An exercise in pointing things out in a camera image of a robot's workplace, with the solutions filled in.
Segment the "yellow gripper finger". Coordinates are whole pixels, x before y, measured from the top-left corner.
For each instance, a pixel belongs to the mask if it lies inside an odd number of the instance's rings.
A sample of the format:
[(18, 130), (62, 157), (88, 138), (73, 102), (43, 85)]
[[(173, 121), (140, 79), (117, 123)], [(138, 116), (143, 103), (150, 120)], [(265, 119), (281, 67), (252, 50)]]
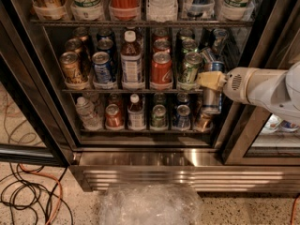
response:
[(221, 91), (226, 81), (226, 75), (221, 71), (208, 71), (199, 73), (196, 80), (199, 86), (215, 91)]

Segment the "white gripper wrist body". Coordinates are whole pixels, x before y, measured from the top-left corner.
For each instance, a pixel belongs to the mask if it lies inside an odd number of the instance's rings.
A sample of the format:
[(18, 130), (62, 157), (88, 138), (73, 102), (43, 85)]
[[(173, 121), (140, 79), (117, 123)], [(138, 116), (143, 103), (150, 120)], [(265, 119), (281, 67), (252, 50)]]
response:
[(223, 93), (232, 101), (248, 104), (247, 87), (255, 71), (253, 67), (237, 67), (228, 72)]

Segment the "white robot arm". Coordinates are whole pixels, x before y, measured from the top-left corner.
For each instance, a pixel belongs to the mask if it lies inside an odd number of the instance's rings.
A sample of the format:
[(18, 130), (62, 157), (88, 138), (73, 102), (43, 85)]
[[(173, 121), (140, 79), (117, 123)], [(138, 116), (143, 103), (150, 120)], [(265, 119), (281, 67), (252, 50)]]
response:
[(197, 84), (223, 92), (229, 99), (265, 108), (281, 119), (300, 126), (300, 63), (288, 70), (237, 67), (227, 74), (198, 74)]

